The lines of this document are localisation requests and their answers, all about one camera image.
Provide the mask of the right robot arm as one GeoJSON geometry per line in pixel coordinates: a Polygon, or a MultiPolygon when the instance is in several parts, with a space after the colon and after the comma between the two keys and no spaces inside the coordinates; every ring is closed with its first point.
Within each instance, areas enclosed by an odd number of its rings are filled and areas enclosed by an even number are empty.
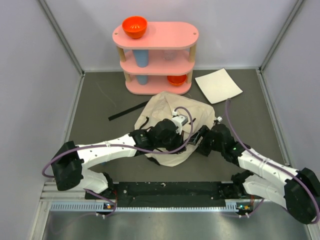
{"type": "Polygon", "coordinates": [[[320,181],[309,168],[298,170],[260,155],[236,141],[224,124],[202,126],[188,143],[196,146],[201,155],[216,151],[227,162],[244,169],[231,178],[237,197],[255,195],[272,201],[305,225],[320,220],[320,181]]]}

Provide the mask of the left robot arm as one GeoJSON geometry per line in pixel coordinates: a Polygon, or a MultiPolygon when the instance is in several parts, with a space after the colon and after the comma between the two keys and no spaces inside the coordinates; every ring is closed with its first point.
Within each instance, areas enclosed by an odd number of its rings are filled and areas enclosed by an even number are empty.
{"type": "Polygon", "coordinates": [[[82,146],[73,141],[64,143],[51,163],[58,191],[82,188],[109,198],[114,191],[112,179],[105,172],[92,171],[91,167],[120,158],[159,153],[160,149],[180,152],[185,149],[183,126],[187,123],[187,117],[177,115],[110,141],[82,146]]]}

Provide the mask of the beige canvas backpack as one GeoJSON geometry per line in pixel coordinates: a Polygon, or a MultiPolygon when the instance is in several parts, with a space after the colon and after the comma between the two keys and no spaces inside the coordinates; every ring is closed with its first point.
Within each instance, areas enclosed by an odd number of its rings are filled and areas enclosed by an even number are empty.
{"type": "MultiPolygon", "coordinates": [[[[158,122],[164,119],[172,119],[173,111],[177,107],[186,108],[192,117],[193,128],[190,123],[183,126],[184,137],[186,140],[190,133],[195,134],[202,126],[207,126],[209,129],[213,127],[216,119],[215,110],[212,106],[190,99],[181,95],[170,92],[161,92],[153,96],[147,105],[142,110],[140,116],[134,124],[134,129],[139,129],[143,123],[149,118],[146,128],[155,126],[158,122]]],[[[186,150],[181,153],[173,154],[154,154],[147,153],[147,157],[154,158],[162,166],[175,167],[185,162],[191,154],[196,150],[197,145],[187,145],[186,150]]]]}

